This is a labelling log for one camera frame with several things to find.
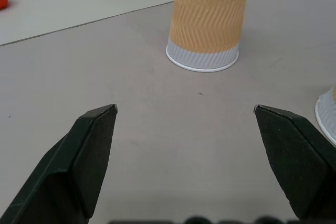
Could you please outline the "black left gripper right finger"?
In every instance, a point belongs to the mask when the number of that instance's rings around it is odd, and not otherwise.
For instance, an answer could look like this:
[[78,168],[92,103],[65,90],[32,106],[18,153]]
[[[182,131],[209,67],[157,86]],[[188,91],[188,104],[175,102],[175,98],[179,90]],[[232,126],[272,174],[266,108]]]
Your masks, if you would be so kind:
[[302,223],[335,223],[335,147],[303,116],[256,105],[270,167]]

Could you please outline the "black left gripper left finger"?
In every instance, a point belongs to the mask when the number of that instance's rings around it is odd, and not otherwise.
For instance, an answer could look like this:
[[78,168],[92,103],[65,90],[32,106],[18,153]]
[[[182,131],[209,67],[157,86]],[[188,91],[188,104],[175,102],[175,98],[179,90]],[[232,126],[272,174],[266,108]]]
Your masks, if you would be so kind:
[[118,108],[80,116],[41,158],[1,223],[88,223],[106,175]]

